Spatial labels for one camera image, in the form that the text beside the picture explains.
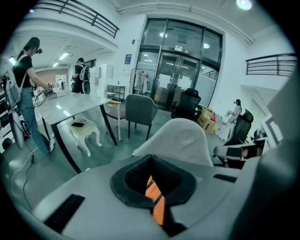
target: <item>bag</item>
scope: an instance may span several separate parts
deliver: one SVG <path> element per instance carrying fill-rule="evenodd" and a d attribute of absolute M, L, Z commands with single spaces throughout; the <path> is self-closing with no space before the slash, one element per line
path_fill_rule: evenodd
<path fill-rule="evenodd" d="M 4 75 L 4 77 L 6 79 L 5 92 L 6 92 L 8 102 L 9 102 L 11 109 L 13 109 L 17 105 L 17 103 L 19 103 L 21 100 L 21 91 L 22 91 L 24 80 L 25 80 L 27 73 L 25 73 L 23 80 L 22 80 L 21 87 L 19 87 L 15 80 L 15 75 L 14 75 L 13 70 L 15 69 L 15 67 L 19 64 L 19 62 L 24 57 L 26 57 L 26 55 L 23 55 L 22 57 L 20 57 L 19 60 L 16 62 L 16 64 L 13 66 L 13 68 L 7 70 L 7 72 Z"/>
<path fill-rule="evenodd" d="M 90 68 L 88 66 L 83 66 L 80 65 L 81 67 L 83 67 L 83 69 L 81 70 L 80 74 L 79 74 L 79 79 L 82 81 L 89 81 L 90 80 Z"/>

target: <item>table top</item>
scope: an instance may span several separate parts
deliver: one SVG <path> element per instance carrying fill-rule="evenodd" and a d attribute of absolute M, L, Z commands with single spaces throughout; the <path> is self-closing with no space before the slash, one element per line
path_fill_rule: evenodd
<path fill-rule="evenodd" d="M 47 99 L 38 110 L 45 122 L 51 125 L 110 101 L 94 94 L 69 93 L 62 97 Z"/>

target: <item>gray floor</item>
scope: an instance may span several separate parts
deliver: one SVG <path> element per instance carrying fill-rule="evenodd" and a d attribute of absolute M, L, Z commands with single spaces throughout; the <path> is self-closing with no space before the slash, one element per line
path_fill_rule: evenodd
<path fill-rule="evenodd" d="M 79 147 L 75 146 L 75 142 L 68 132 L 68 121 L 65 121 L 59 125 L 62 139 L 72 158 L 82 171 L 87 168 L 93 168 L 96 166 L 109 164 L 113 161 L 119 161 L 128 158 L 136 148 L 145 142 L 148 130 L 147 126 L 138 124 L 137 129 L 135 130 L 134 123 L 132 123 L 131 135 L 130 139 L 128 139 L 128 122 L 126 120 L 122 120 L 122 140 L 120 142 L 118 141 L 118 146 L 115 146 L 110 135 L 105 133 L 104 120 L 98 108 L 89 110 L 82 115 L 95 122 L 100 131 L 100 142 L 102 143 L 101 148 L 97 146 L 96 136 L 94 134 L 92 134 L 89 139 L 86 140 L 86 144 L 91 152 L 91 157 L 88 157 L 85 151 L 82 151 Z M 170 119 L 170 113 L 158 111 L 151 128 L 150 137 Z M 110 118 L 109 121 L 117 139 L 118 131 L 116 127 L 116 121 Z M 40 131 L 42 133 L 45 132 L 43 125 L 40 125 Z M 212 158 L 214 147 L 223 145 L 224 142 L 218 139 L 217 136 L 210 134 L 207 134 L 207 141 L 210 156 Z M 36 148 L 36 145 L 31 138 L 28 139 L 26 143 L 32 150 Z M 8 194 L 11 197 L 14 196 L 14 200 L 28 210 L 30 210 L 30 207 L 24 198 L 23 185 L 26 179 L 26 170 L 30 166 L 30 161 L 28 161 L 26 166 L 14 177 L 13 186 L 15 194 L 12 192 L 11 179 L 14 172 L 20 169 L 25 163 L 25 160 L 29 154 L 30 151 L 26 146 L 24 146 L 23 150 L 20 151 L 18 147 L 13 144 L 3 153 L 4 160 L 1 163 L 0 170 L 0 177 Z M 25 194 L 31 207 L 34 207 L 47 194 L 76 175 L 76 172 L 65 159 L 59 146 L 55 146 L 54 150 L 48 156 L 43 156 L 39 150 L 36 150 L 34 155 L 35 162 L 28 170 L 28 182 L 25 186 Z M 219 163 L 219 161 L 216 159 L 212 158 L 212 160 L 214 163 Z"/>

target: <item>cable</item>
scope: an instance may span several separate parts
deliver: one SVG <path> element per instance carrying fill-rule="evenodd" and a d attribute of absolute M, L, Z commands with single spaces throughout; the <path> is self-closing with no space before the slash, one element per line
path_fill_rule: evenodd
<path fill-rule="evenodd" d="M 14 174 L 13 174 L 13 177 L 11 178 L 11 190 L 12 190 L 12 193 L 13 193 L 13 197 L 15 198 L 15 202 L 16 202 L 16 197 L 15 197 L 15 192 L 14 192 L 14 182 L 13 182 L 14 177 L 15 177 L 15 175 L 16 175 L 17 172 L 21 171 L 21 170 L 24 168 L 24 166 L 26 165 L 26 163 L 27 163 L 29 157 L 30 157 L 31 154 L 33 154 L 36 150 L 38 150 L 38 149 L 37 149 L 37 148 L 34 149 L 34 150 L 28 155 L 28 157 L 27 157 L 25 163 L 23 164 L 23 166 L 22 166 L 19 170 L 15 171 Z"/>
<path fill-rule="evenodd" d="M 31 168 L 32 164 L 33 164 L 33 160 L 31 161 L 31 164 L 30 164 L 29 168 L 27 168 L 27 170 L 26 170 L 26 181 L 25 181 L 25 183 L 24 183 L 24 185 L 23 185 L 23 194 L 24 194 L 24 198 L 25 198 L 25 201 L 27 202 L 27 204 L 29 205 L 30 209 L 32 209 L 32 207 L 31 207 L 30 203 L 28 202 L 28 200 L 27 200 L 27 198 L 26 198 L 26 194 L 25 194 L 25 185 L 26 185 L 26 183 L 28 182 L 28 170 Z"/>

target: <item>sneaker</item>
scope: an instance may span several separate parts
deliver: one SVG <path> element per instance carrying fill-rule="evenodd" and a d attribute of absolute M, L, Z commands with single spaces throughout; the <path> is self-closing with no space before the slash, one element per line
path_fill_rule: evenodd
<path fill-rule="evenodd" d="M 53 149 L 54 149 L 54 144 L 51 144 L 51 145 L 50 145 L 50 152 L 52 152 Z"/>

